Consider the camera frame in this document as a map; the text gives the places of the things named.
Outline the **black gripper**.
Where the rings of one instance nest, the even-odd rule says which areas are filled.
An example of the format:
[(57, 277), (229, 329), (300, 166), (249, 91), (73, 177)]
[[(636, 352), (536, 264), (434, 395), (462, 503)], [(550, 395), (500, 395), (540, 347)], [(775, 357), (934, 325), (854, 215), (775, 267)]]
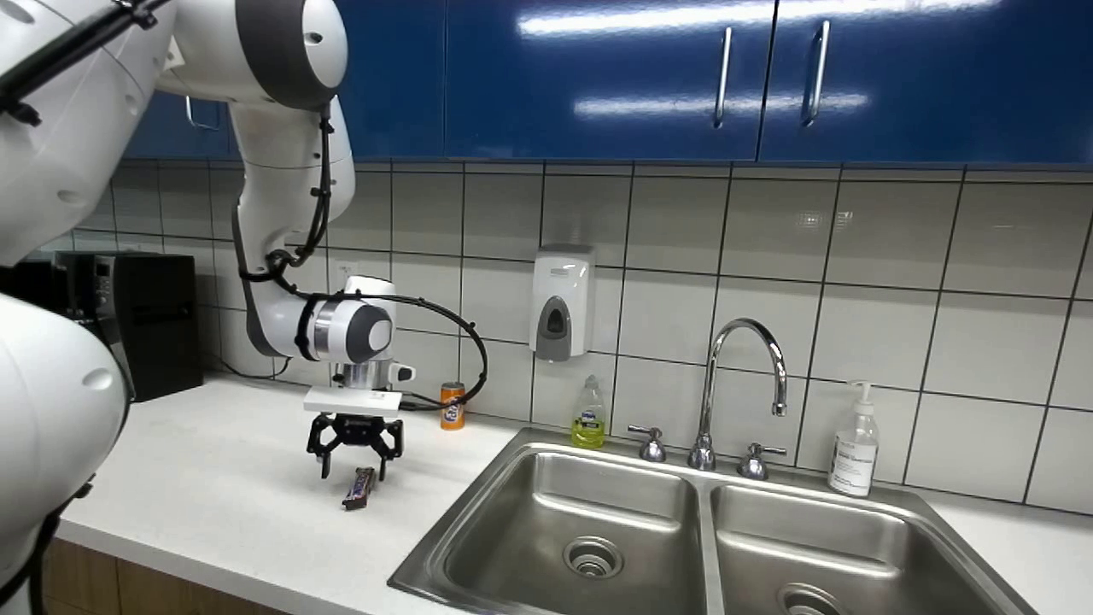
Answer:
[(318, 413), (307, 434), (307, 453), (318, 459), (318, 475), (333, 475), (333, 451), (340, 444), (369, 444), (380, 459), (380, 481), (397, 459), (402, 459), (402, 423), (382, 418), (356, 418), (356, 413)]

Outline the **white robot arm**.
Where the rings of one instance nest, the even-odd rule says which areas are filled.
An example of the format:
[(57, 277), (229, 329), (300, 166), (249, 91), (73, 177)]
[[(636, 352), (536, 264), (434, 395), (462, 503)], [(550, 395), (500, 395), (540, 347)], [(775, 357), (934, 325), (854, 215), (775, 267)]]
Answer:
[[(258, 352), (361, 366), (392, 334), (376, 298), (306, 295), (356, 196), (340, 0), (4, 0), (0, 267), (78, 230), (128, 162), (241, 162), (232, 215)], [(39, 615), (42, 557), (129, 413), (87, 325), (0, 295), (0, 615)]]

